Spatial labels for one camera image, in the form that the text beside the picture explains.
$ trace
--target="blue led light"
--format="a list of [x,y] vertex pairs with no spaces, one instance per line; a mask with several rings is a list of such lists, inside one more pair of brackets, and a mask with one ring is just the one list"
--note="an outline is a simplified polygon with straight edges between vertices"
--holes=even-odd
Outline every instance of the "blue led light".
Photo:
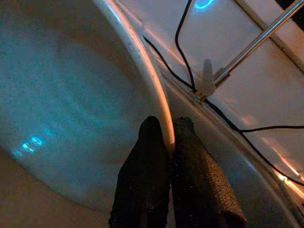
[[42,146],[42,141],[39,139],[39,138],[37,138],[37,137],[33,137],[33,138],[31,138],[31,141],[32,141],[32,143],[34,143],[36,146]]
[[203,10],[205,8],[207,8],[208,6],[210,6],[212,3],[214,2],[214,0],[209,0],[206,4],[202,4],[202,3],[195,3],[195,8],[198,10]]
[[28,142],[24,143],[24,144],[22,145],[22,147],[25,149],[25,151],[28,151],[28,152],[31,152],[31,153],[33,153],[33,152],[35,151],[33,148],[31,148],[31,147],[29,146]]

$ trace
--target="white porcelain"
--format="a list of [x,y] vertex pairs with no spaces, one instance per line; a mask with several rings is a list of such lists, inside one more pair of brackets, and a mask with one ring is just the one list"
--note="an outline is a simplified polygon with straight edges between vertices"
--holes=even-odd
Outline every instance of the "white porcelain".
[[109,212],[141,122],[157,116],[169,149],[174,132],[138,34],[111,0],[95,4],[1,5],[0,142],[51,189]]

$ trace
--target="toilet rim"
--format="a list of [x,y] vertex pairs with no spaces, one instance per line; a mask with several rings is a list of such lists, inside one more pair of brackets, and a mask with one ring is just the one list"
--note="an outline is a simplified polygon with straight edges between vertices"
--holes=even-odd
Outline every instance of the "toilet rim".
[[149,89],[151,99],[157,109],[158,119],[161,123],[164,143],[172,154],[175,145],[174,129],[172,117],[167,101],[166,94],[158,78],[159,69],[154,67],[143,40],[130,24],[129,20],[119,9],[114,0],[93,0],[101,13],[107,18],[110,25],[114,28],[121,38],[125,48],[137,65],[142,78]]

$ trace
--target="toilet bowl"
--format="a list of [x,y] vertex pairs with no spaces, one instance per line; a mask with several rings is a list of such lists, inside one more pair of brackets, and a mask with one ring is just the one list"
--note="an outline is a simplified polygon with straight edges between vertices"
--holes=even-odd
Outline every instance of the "toilet bowl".
[[0,4],[1,147],[52,190],[108,213],[147,116],[174,148],[149,51],[112,0]]

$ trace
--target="metal rod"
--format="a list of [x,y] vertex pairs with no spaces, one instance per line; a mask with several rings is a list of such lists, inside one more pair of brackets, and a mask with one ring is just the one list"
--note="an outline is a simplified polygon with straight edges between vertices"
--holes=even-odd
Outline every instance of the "metal rod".
[[291,18],[302,6],[304,0],[296,0],[254,41],[252,41],[237,57],[235,57],[225,68],[215,74],[215,85],[220,86],[228,77],[229,73],[241,62],[243,62],[253,51],[255,51],[267,38]]

